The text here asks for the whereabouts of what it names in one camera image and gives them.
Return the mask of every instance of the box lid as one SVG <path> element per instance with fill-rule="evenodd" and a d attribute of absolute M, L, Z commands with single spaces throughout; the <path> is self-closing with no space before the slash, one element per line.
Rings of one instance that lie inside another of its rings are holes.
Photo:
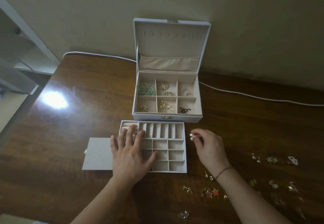
<path fill-rule="evenodd" d="M 198 73 L 211 24 L 134 19 L 137 70 Z"/>

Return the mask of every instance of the open jewelry box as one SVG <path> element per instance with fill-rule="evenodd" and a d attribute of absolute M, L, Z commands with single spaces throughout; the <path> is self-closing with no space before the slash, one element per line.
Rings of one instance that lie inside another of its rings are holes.
<path fill-rule="evenodd" d="M 122 120 L 119 132 L 124 123 L 137 123 L 138 131 L 145 130 L 142 140 L 144 159 L 158 151 L 151 172 L 187 173 L 184 123 Z"/>
<path fill-rule="evenodd" d="M 133 22 L 137 59 L 134 119 L 197 123 L 203 117 L 198 71 L 211 24 L 141 18 Z M 140 95 L 142 85 L 155 90 L 155 95 Z"/>

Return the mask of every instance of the brown wooden surface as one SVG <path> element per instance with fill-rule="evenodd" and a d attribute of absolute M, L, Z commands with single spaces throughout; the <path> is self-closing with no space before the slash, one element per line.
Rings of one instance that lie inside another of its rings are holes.
<path fill-rule="evenodd" d="M 324 103 L 323 92 L 200 73 L 200 81 L 223 89 L 267 98 Z M 110 137 L 121 120 L 132 120 L 135 63 L 114 58 L 68 55 L 30 112 L 18 123 L 0 151 L 0 211 L 50 223 L 69 223 L 104 187 L 108 171 L 82 171 L 89 137 Z M 42 101 L 60 92 L 68 107 Z M 229 161 L 271 204 L 271 193 L 287 203 L 276 208 L 294 223 L 324 222 L 324 108 L 267 102 L 222 93 L 200 85 L 203 119 L 185 124 L 186 136 L 201 127 L 222 136 Z M 193 143 L 186 141 L 187 174 L 150 173 L 133 189 L 118 212 L 117 223 L 240 223 L 224 191 L 204 178 Z M 252 161 L 250 153 L 261 157 Z M 265 161 L 275 156 L 279 163 Z M 294 156 L 299 166 L 288 165 Z M 279 185 L 269 186 L 270 180 Z M 301 195 L 288 190 L 295 181 Z M 220 196 L 200 196 L 203 185 Z M 182 191 L 191 187 L 193 194 Z M 307 220 L 295 211 L 302 209 Z M 178 218 L 188 210 L 187 220 Z"/>

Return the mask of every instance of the green string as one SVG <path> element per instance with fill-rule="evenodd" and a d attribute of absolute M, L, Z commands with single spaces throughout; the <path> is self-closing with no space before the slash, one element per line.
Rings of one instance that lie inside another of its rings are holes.
<path fill-rule="evenodd" d="M 155 89 L 151 88 L 146 83 L 142 83 L 140 85 L 140 95 L 154 96 L 155 95 Z"/>

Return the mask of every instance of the thin brown bracelet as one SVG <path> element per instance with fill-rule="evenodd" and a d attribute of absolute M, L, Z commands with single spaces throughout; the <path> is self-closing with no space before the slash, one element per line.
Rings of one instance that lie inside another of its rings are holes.
<path fill-rule="evenodd" d="M 225 170 L 229 170 L 229 169 L 232 169 L 233 167 L 232 166 L 229 166 L 229 167 L 227 167 L 227 168 L 225 168 L 225 169 L 223 169 L 217 176 L 216 176 L 216 178 L 215 178 L 215 181 L 217 181 L 217 178 L 221 175 L 221 173 L 223 173 Z"/>

